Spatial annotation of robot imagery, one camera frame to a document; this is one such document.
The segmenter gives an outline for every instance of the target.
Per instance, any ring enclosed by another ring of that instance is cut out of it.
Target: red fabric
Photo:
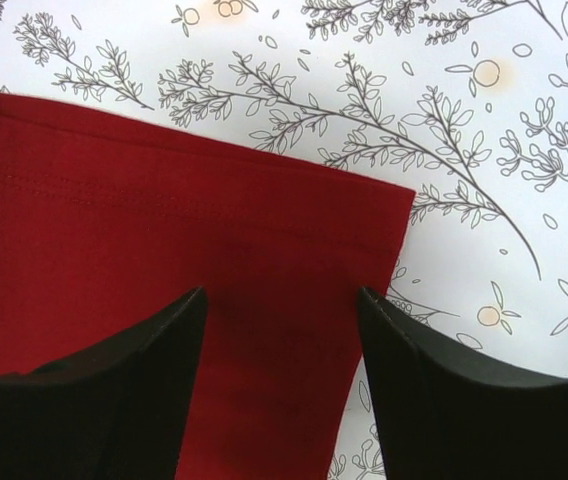
[[[81,107],[0,95],[0,373],[203,285],[180,480],[325,479],[413,192]]]

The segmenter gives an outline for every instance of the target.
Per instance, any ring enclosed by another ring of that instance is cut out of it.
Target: wrapping paper
[[[568,377],[568,1],[0,0],[0,91],[416,189],[388,297]],[[329,478],[382,475],[360,368]]]

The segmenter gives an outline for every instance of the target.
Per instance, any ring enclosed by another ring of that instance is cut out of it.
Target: seam
[[[294,224],[282,224],[282,223],[265,223],[265,222],[250,222],[247,221],[246,218],[237,217],[228,215],[227,213],[223,213],[215,210],[205,210],[200,208],[199,210],[196,208],[178,206],[178,205],[171,205],[171,204],[152,204],[150,202],[140,202],[136,199],[127,198],[125,196],[114,196],[114,195],[101,195],[105,197],[106,200],[111,200],[111,203],[104,202],[104,199],[88,199],[83,200],[78,198],[75,195],[69,195],[60,192],[46,192],[44,190],[33,188],[32,186],[24,186],[19,185],[21,178],[16,175],[10,175],[0,172],[0,186],[3,187],[10,187],[13,189],[17,189],[26,193],[30,193],[35,196],[45,196],[53,199],[64,200],[70,203],[79,204],[79,205],[95,205],[95,206],[102,206],[102,207],[116,207],[116,208],[123,208],[124,210],[130,211],[137,211],[139,213],[144,214],[153,214],[159,217],[182,217],[192,221],[202,222],[205,220],[220,220],[225,223],[233,223],[233,224],[240,224],[244,227],[250,228],[262,228],[267,229],[270,231],[276,231],[279,233],[288,233],[292,236],[295,236],[300,239],[304,239],[306,241],[315,240],[315,241],[322,241],[328,245],[341,245],[341,246],[348,246],[348,247],[357,247],[363,248],[369,252],[375,253],[385,253],[389,254],[392,253],[388,247],[375,247],[372,245],[362,244],[360,242],[349,242],[349,241],[340,241],[335,239],[326,239],[326,238],[318,238],[319,231],[314,229],[308,229],[301,226],[297,226]],[[36,185],[41,185],[43,187],[48,186],[52,189],[55,189],[54,185],[44,184],[42,182],[33,181],[31,179],[25,178],[27,183],[35,183]],[[74,193],[86,193],[87,195],[96,195],[98,192],[94,191],[86,191],[86,192],[74,192]]]

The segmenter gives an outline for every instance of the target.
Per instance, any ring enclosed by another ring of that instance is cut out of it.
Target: orange dot
[[[473,78],[483,87],[492,87],[500,79],[500,66],[493,60],[483,60],[475,66]]]
[[[229,2],[222,2],[217,6],[217,11],[224,18],[228,18],[233,15],[233,7]]]
[[[200,21],[200,14],[194,8],[184,10],[184,23],[187,25],[197,25]]]
[[[239,0],[233,0],[231,3],[231,13],[233,15],[239,15],[244,10],[244,5]]]
[[[492,327],[499,323],[500,312],[495,307],[482,307],[477,312],[477,320],[485,327]]]

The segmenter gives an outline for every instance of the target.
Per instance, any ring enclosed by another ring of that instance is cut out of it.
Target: floral pattern paper
[[[568,377],[568,1],[0,0],[0,91],[414,188],[389,300]],[[383,478],[363,367],[328,478]]]

